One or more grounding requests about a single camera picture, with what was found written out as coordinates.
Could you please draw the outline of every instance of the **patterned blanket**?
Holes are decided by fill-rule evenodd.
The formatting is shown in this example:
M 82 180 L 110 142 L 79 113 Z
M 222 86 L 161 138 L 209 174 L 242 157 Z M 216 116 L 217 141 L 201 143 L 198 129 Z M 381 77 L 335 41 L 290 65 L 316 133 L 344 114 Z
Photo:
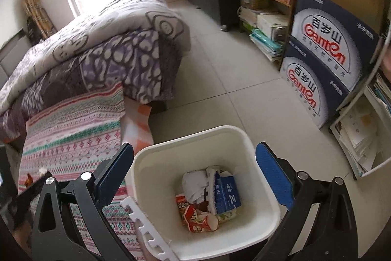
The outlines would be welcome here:
M 0 140 L 25 136 L 32 116 L 65 99 L 122 82 L 124 95 L 140 103 L 173 98 L 182 54 L 154 29 L 116 35 L 41 76 L 0 116 Z
M 30 48 L 0 91 L 0 114 L 52 68 L 116 35 L 135 30 L 154 30 L 171 39 L 180 50 L 190 48 L 188 26 L 164 0 L 113 0 L 99 13 L 79 16 Z
M 59 181 L 76 179 L 83 171 L 93 172 L 120 148 L 120 118 L 124 114 L 122 86 L 117 84 L 110 90 L 62 101 L 31 118 L 20 164 L 19 191 L 25 189 L 27 173 L 36 180 L 41 167 Z M 128 250 L 143 260 L 133 223 L 119 203 L 127 196 L 123 182 L 113 202 L 102 211 Z M 38 199 L 32 203 L 33 210 L 37 204 Z M 72 212 L 87 248 L 98 253 L 76 205 L 72 205 Z

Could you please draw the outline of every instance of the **blue gripper pad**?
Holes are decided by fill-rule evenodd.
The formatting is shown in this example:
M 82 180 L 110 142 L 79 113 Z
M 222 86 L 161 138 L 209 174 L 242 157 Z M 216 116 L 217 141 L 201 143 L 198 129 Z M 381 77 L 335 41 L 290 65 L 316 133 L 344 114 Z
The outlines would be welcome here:
M 294 203 L 293 185 L 265 142 L 257 145 L 255 159 L 278 202 L 290 210 Z

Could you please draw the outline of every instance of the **red wrapper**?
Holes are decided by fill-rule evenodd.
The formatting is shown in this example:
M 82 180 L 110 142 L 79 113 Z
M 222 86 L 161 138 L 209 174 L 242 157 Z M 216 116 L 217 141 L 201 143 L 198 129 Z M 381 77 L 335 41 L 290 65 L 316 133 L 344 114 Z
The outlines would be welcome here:
M 210 232 L 218 228 L 218 218 L 197 209 L 196 204 L 189 204 L 184 195 L 175 197 L 179 213 L 190 232 Z

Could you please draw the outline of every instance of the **tile floor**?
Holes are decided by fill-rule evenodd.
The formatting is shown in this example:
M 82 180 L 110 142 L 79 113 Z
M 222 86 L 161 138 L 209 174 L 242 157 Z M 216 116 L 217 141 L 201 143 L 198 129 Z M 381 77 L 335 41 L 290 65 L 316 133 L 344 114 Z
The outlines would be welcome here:
M 327 128 L 316 128 L 277 67 L 248 36 L 220 31 L 210 17 L 185 0 L 170 7 L 190 26 L 192 49 L 179 68 L 175 99 L 166 112 L 150 118 L 155 143 L 235 125 L 247 132 L 254 145 L 266 141 L 296 170 L 320 180 L 343 177 L 356 216 L 359 256 L 363 255 L 391 214 L 391 165 L 354 181 L 334 136 Z M 315 213 L 313 207 L 294 251 L 302 248 Z

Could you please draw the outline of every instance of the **comforter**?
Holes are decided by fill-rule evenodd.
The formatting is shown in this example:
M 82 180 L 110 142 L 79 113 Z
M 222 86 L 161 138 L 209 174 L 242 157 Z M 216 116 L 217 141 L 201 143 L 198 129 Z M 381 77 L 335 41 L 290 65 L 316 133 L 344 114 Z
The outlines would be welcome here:
M 0 91 L 0 139 L 25 134 L 40 111 L 122 82 L 143 104 L 173 97 L 188 26 L 164 0 L 114 0 L 30 48 Z

